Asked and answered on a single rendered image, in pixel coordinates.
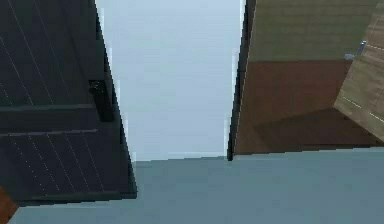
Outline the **black room door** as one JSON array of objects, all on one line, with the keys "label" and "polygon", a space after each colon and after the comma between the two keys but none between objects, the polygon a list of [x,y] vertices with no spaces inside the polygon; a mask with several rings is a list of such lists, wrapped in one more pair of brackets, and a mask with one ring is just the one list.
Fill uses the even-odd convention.
[{"label": "black room door", "polygon": [[0,0],[0,187],[21,207],[136,198],[96,0]]}]

